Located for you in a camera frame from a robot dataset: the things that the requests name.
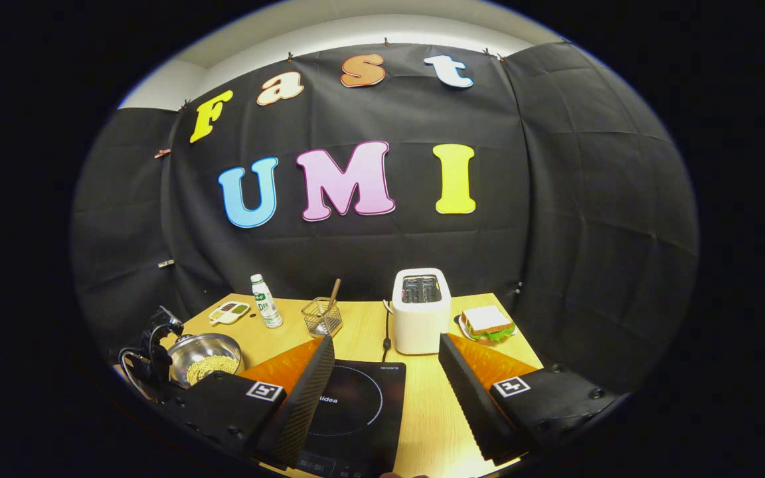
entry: blue letter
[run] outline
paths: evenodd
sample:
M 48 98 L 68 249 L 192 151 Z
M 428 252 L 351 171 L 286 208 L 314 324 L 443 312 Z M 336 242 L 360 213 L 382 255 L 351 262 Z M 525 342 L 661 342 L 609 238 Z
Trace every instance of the blue letter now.
M 424 63 L 431 64 L 436 70 L 438 79 L 445 84 L 457 88 L 468 88 L 474 84 L 474 82 L 471 81 L 471 78 L 462 78 L 462 76 L 459 76 L 459 72 L 456 70 L 458 68 L 465 68 L 465 64 L 452 60 L 446 54 L 425 58 Z
M 233 167 L 221 173 L 218 182 L 224 190 L 226 216 L 237 227 L 258 227 L 266 223 L 276 212 L 276 187 L 274 187 L 274 167 L 279 164 L 275 157 L 265 157 L 252 164 L 250 169 L 258 175 L 258 193 L 262 202 L 252 211 L 245 208 L 240 194 L 240 179 L 244 176 L 243 167 Z

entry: white toaster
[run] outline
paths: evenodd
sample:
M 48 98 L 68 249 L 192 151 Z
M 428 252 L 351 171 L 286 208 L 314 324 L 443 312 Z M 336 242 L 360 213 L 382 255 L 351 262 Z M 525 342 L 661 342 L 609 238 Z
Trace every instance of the white toaster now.
M 439 336 L 450 330 L 450 290 L 441 270 L 401 270 L 391 297 L 397 351 L 438 354 Z

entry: bottle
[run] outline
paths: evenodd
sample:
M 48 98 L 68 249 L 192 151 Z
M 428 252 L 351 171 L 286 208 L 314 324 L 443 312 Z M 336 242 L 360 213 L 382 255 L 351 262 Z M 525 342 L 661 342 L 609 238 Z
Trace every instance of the bottle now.
M 252 295 L 256 297 L 256 305 L 264 320 L 264 326 L 268 329 L 276 329 L 282 325 L 282 316 L 276 309 L 274 297 L 270 295 L 268 285 L 264 283 L 261 274 L 250 276 L 250 281 L 252 281 Z

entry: table surface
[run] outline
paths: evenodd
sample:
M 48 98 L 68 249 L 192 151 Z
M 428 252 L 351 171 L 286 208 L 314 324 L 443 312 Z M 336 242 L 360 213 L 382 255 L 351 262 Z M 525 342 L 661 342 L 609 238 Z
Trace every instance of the table surface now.
M 209 324 L 210 312 L 228 300 L 249 303 L 252 310 L 233 324 Z M 309 300 L 274 299 L 274 302 L 283 319 L 282 326 L 277 329 L 267 329 L 258 314 L 251 317 L 251 314 L 257 312 L 255 299 L 251 295 L 231 293 L 187 321 L 185 333 L 224 333 L 236 339 L 242 348 L 246 368 L 255 366 L 312 339 L 306 331 L 303 314 L 300 312 Z M 343 360 L 382 360 L 386 321 L 386 309 L 382 300 L 338 301 L 337 305 L 341 311 L 343 326 L 332 338 L 335 357 Z M 462 336 L 462 330 L 454 323 L 453 317 L 464 309 L 484 305 L 497 305 L 508 316 L 495 294 L 453 297 L 450 332 Z M 491 460 L 483 460 L 468 422 L 465 421 L 465 415 L 456 402 L 453 388 L 450 388 L 444 370 L 438 363 L 438 354 L 400 354 L 394 343 L 394 318 L 390 318 L 388 322 L 392 348 L 386 355 L 386 362 L 406 364 L 406 392 L 400 424 L 400 443 L 392 471 L 404 478 L 417 475 L 428 475 L 430 478 L 482 476 L 518 461 L 494 466 Z M 161 340 L 161 344 L 169 347 L 174 339 L 171 335 Z M 543 367 L 520 330 L 493 348 L 536 368 Z M 283 475 L 313 476 L 299 469 L 289 468 L 282 471 L 267 465 L 262 466 Z

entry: induction cooktop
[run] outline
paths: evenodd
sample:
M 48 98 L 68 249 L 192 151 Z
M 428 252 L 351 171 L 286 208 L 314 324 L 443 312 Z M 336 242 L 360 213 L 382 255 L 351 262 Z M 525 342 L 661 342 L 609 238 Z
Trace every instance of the induction cooktop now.
M 394 469 L 406 364 L 335 360 L 297 468 L 324 478 L 368 478 Z

